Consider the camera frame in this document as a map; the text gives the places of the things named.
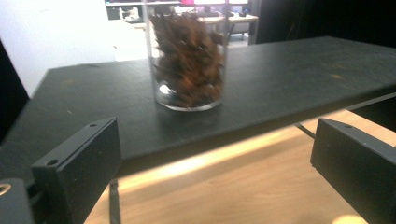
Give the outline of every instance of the white wall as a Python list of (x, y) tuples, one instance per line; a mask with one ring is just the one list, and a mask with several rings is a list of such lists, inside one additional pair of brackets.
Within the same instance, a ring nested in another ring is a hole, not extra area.
[(114, 61), (103, 0), (1, 0), (0, 37), (33, 96), (49, 68)]

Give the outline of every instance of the black tabletop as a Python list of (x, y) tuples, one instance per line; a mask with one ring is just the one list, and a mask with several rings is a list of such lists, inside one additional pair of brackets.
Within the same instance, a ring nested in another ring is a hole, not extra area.
[(147, 60), (48, 71), (0, 147), (0, 179), (86, 124), (117, 117), (119, 175), (396, 92), (396, 49), (332, 37), (230, 49), (221, 105), (176, 112), (155, 103)]

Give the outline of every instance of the black strip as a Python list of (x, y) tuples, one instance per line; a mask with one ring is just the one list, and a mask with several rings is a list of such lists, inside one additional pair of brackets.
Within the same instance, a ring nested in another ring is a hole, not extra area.
[(298, 129), (300, 129), (301, 131), (303, 131), (304, 133), (308, 134), (308, 136), (310, 136), (311, 138), (315, 139), (315, 134), (312, 133), (311, 131), (309, 131), (307, 128), (305, 128), (303, 125), (301, 125), (300, 123), (295, 125)]
[(119, 196), (119, 181), (118, 179), (113, 179), (110, 182), (110, 224), (121, 224), (120, 216), (120, 196)]

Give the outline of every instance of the glass jar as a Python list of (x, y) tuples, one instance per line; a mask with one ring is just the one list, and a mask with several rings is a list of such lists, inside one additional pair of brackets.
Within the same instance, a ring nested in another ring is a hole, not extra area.
[[(219, 7), (225, 12), (228, 4)], [(155, 99), (179, 111), (210, 109), (220, 103), (223, 90), (227, 13), (203, 18), (194, 9), (145, 3)]]

